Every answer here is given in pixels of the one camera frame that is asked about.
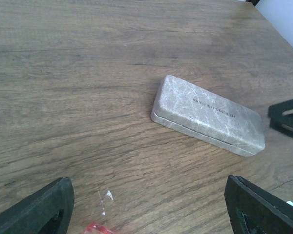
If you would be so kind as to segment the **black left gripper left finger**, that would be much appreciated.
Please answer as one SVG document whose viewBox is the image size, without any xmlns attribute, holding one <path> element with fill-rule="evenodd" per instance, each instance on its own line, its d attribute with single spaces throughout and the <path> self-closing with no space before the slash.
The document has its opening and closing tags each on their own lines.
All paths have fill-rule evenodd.
<svg viewBox="0 0 293 234">
<path fill-rule="evenodd" d="M 70 178 L 58 178 L 1 212 L 0 234 L 65 234 L 73 207 Z"/>
</svg>

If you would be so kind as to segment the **red transparent sunglasses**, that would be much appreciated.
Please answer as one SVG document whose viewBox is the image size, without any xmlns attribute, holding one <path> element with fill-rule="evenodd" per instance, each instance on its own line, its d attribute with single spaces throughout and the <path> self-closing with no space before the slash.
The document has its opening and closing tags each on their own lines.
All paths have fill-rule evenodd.
<svg viewBox="0 0 293 234">
<path fill-rule="evenodd" d="M 84 229 L 83 234 L 115 234 L 115 232 L 97 222 L 92 222 Z"/>
</svg>

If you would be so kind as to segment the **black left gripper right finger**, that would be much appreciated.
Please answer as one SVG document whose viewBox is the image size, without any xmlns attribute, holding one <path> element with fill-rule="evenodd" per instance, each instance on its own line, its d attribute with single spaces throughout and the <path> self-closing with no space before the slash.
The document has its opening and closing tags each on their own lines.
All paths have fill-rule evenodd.
<svg viewBox="0 0 293 234">
<path fill-rule="evenodd" d="M 293 234 L 293 206 L 243 177 L 228 176 L 224 198 L 235 234 Z"/>
</svg>

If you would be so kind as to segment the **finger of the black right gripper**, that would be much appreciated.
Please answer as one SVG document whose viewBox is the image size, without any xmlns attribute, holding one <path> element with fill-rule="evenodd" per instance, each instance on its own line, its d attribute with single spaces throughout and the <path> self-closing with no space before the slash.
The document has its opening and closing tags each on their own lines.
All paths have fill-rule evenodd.
<svg viewBox="0 0 293 234">
<path fill-rule="evenodd" d="M 270 119 L 270 127 L 288 137 L 293 138 L 293 118 Z"/>
<path fill-rule="evenodd" d="M 293 99 L 271 105 L 268 108 L 270 119 L 293 118 Z"/>
</svg>

